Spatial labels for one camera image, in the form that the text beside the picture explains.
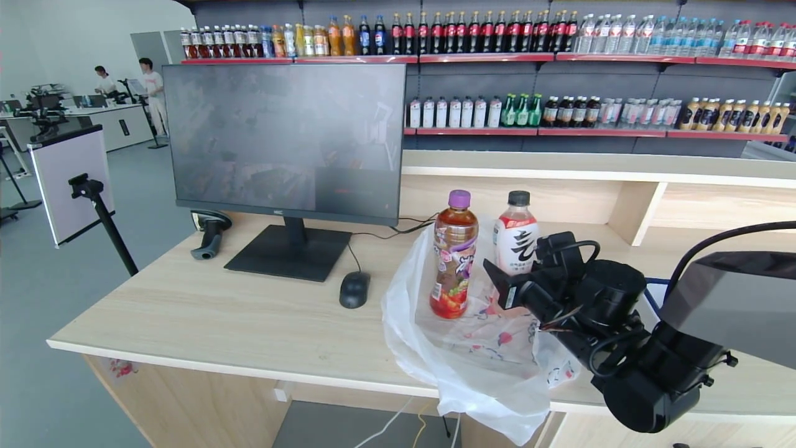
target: black mouse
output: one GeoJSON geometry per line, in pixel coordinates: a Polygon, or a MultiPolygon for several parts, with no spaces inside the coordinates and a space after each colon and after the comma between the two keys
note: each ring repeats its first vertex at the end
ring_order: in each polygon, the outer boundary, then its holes
{"type": "Polygon", "coordinates": [[[340,305],[351,309],[364,305],[368,301],[369,285],[369,273],[347,273],[340,284],[340,305]]]}

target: floor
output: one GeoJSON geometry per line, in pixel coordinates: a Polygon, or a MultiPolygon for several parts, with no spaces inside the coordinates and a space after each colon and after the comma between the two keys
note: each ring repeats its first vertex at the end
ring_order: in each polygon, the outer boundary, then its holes
{"type": "MultiPolygon", "coordinates": [[[[149,149],[147,144],[108,154],[115,222],[139,268],[193,232],[188,211],[174,205],[169,148],[149,149]]],[[[12,169],[18,167],[8,152],[5,158],[12,169]]],[[[19,184],[28,199],[40,197],[34,177],[19,184]]],[[[0,182],[0,199],[3,206],[19,202],[11,182],[0,182]]],[[[147,446],[84,361],[45,343],[128,278],[108,236],[98,227],[55,249],[43,206],[18,216],[0,228],[0,446],[147,446]]],[[[350,448],[381,430],[391,416],[294,403],[275,447],[350,448]]],[[[417,446],[450,446],[442,419],[427,421],[417,446]]],[[[451,430],[454,425],[449,421],[451,430]]],[[[415,415],[401,415],[369,445],[412,446],[419,427],[415,415]]]]}

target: person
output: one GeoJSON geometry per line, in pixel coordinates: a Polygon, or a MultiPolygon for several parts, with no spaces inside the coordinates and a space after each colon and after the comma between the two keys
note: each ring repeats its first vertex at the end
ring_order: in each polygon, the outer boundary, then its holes
{"type": "Polygon", "coordinates": [[[102,65],[97,65],[94,67],[94,71],[97,73],[97,76],[100,78],[99,83],[97,83],[97,87],[94,89],[94,93],[99,93],[105,96],[114,96],[117,93],[116,90],[116,83],[108,76],[105,67],[102,65]]]}
{"type": "Polygon", "coordinates": [[[143,84],[146,95],[149,97],[150,116],[152,124],[159,136],[166,134],[168,121],[166,121],[166,103],[163,101],[163,77],[152,70],[152,60],[149,57],[139,59],[141,71],[144,73],[143,84]]]}

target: monitor stand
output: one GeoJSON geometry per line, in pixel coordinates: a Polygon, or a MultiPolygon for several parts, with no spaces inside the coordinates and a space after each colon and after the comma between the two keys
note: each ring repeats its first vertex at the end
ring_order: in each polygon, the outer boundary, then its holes
{"type": "Polygon", "coordinates": [[[350,232],[307,229],[301,218],[268,226],[224,267],[233,271],[326,281],[351,239],[350,232]]]}

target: plastic bag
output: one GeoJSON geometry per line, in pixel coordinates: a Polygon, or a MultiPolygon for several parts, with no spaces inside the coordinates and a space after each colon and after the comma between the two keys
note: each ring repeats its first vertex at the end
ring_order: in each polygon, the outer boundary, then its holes
{"type": "Polygon", "coordinates": [[[494,259],[492,227],[481,224],[467,311],[437,317],[428,304],[435,282],[433,226],[415,241],[381,301],[384,335],[410,376],[437,386],[440,415],[465,412],[521,446],[550,411],[549,389],[577,377],[580,365],[524,310],[507,317],[482,267],[494,259]]]}

